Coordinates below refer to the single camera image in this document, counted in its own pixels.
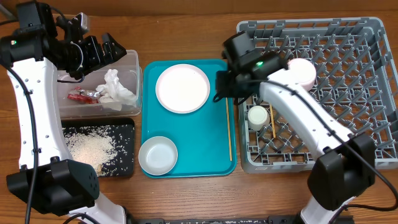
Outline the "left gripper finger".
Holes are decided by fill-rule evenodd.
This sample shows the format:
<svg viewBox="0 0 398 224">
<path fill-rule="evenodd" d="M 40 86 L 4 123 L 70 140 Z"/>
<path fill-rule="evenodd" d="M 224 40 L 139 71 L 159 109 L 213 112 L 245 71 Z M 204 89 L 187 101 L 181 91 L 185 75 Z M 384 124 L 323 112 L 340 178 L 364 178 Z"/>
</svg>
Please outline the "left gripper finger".
<svg viewBox="0 0 398 224">
<path fill-rule="evenodd" d="M 116 42 L 115 39 L 109 33 L 103 34 L 101 38 L 103 44 L 105 42 L 109 42 L 113 48 L 113 63 L 117 62 L 127 54 L 127 50 L 121 44 Z"/>
<path fill-rule="evenodd" d="M 113 48 L 109 42 L 105 42 L 103 45 L 103 52 L 104 52 L 104 63 L 111 64 L 113 63 Z"/>
</svg>

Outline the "white napkin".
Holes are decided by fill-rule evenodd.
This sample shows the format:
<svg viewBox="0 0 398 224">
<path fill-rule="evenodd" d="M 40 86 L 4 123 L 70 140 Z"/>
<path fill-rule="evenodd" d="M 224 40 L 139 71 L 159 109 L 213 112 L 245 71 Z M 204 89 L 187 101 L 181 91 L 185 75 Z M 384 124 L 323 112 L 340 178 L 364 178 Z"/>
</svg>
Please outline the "white napkin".
<svg viewBox="0 0 398 224">
<path fill-rule="evenodd" d="M 105 108 L 121 111 L 123 105 L 136 106 L 137 95 L 121 84 L 116 69 L 109 69 L 104 80 L 106 83 L 98 85 L 96 91 L 100 94 L 98 101 L 104 103 Z"/>
</svg>

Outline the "red foil snack wrapper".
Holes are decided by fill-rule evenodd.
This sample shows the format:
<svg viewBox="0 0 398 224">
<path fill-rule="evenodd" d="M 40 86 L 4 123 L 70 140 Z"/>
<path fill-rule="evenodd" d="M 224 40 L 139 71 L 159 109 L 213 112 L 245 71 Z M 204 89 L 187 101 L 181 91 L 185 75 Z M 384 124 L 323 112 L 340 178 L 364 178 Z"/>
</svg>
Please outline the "red foil snack wrapper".
<svg viewBox="0 0 398 224">
<path fill-rule="evenodd" d="M 96 104 L 99 102 L 100 93 L 93 90 L 85 90 L 77 86 L 69 91 L 67 98 L 84 104 Z"/>
</svg>

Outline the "white paper cup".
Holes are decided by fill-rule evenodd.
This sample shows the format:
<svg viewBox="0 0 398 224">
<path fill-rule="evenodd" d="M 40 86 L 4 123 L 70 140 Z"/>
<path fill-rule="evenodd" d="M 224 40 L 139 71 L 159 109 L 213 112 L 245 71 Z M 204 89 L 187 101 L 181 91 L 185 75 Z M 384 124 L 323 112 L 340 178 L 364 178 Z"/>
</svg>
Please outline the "white paper cup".
<svg viewBox="0 0 398 224">
<path fill-rule="evenodd" d="M 253 106 L 248 111 L 248 125 L 252 130 L 260 131 L 270 123 L 270 115 L 263 106 Z"/>
</svg>

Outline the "large pink plate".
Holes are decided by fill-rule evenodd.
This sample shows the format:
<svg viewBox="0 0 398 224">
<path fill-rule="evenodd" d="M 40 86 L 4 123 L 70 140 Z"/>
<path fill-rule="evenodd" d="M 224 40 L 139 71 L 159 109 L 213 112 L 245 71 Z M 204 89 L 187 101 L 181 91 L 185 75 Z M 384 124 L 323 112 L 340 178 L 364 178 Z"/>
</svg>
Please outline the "large pink plate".
<svg viewBox="0 0 398 224">
<path fill-rule="evenodd" d="M 155 93 L 159 103 L 168 111 L 192 113 L 206 103 L 210 95 L 210 81 L 200 68 L 181 63 L 160 74 Z"/>
</svg>

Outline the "wooden chopstick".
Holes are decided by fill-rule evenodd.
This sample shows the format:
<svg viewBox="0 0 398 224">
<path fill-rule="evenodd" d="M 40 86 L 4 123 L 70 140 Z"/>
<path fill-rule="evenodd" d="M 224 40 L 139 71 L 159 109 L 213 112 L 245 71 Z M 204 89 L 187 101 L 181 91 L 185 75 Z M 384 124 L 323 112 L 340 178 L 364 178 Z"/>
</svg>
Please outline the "wooden chopstick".
<svg viewBox="0 0 398 224">
<path fill-rule="evenodd" d="M 226 101 L 226 119 L 227 119 L 227 129 L 228 129 L 228 146 L 229 146 L 229 160 L 232 162 L 233 157 L 232 157 L 232 143 L 231 143 L 231 126 L 229 122 L 229 104 L 228 104 L 228 98 L 225 99 Z"/>
<path fill-rule="evenodd" d="M 271 126 L 272 126 L 272 136 L 273 138 L 276 138 L 276 130 L 275 130 L 275 123 L 274 123 L 274 111 L 272 104 L 269 103 L 269 109 L 270 109 L 270 116 L 271 116 Z"/>
</svg>

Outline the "small pink saucer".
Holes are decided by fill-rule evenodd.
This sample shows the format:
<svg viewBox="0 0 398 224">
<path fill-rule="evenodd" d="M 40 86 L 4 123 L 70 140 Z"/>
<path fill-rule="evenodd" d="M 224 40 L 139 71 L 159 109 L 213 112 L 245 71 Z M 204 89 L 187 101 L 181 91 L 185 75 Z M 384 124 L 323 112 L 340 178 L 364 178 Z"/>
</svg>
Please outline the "small pink saucer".
<svg viewBox="0 0 398 224">
<path fill-rule="evenodd" d="M 310 91 L 315 84 L 317 71 L 315 66 L 304 58 L 294 58 L 288 61 L 289 70 L 295 81 L 305 90 Z"/>
</svg>

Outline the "grey metal bowl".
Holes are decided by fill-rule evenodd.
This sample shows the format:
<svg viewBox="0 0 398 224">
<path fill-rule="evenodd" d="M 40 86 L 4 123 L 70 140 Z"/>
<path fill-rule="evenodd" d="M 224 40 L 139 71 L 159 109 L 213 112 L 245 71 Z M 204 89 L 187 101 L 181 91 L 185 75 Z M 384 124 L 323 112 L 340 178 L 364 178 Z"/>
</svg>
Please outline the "grey metal bowl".
<svg viewBox="0 0 398 224">
<path fill-rule="evenodd" d="M 146 140 L 138 155 L 139 165 L 150 175 L 160 176 L 170 172 L 177 163 L 176 145 L 163 136 L 155 136 Z"/>
</svg>

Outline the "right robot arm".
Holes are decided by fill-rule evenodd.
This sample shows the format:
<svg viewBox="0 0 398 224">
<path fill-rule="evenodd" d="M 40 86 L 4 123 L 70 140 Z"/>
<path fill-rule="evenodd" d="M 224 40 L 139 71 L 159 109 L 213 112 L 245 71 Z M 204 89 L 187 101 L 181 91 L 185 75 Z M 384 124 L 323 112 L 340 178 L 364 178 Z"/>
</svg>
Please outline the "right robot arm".
<svg viewBox="0 0 398 224">
<path fill-rule="evenodd" d="M 373 139 L 367 134 L 354 135 L 297 80 L 299 75 L 315 73 L 308 60 L 262 53 L 245 31 L 228 38 L 223 47 L 228 68 L 216 75 L 213 100 L 256 94 L 287 120 L 315 162 L 307 180 L 312 197 L 298 220 L 333 223 L 352 199 L 375 182 Z"/>
</svg>

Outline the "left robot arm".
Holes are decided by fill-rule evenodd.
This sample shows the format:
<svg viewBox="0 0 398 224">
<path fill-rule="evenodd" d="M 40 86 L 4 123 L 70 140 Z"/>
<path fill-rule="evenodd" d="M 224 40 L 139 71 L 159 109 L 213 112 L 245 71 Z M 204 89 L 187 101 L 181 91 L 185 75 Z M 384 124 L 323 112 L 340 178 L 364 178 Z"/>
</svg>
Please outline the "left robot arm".
<svg viewBox="0 0 398 224">
<path fill-rule="evenodd" d="M 44 2 L 16 6 L 19 28 L 1 39 L 1 65 L 17 101 L 21 133 L 19 171 L 6 177 L 10 193 L 27 211 L 85 223 L 133 223 L 125 207 L 100 192 L 94 168 L 74 161 L 67 148 L 57 99 L 58 72 L 77 82 L 117 62 L 126 49 L 110 34 L 88 34 L 87 17 L 53 16 Z"/>
</svg>

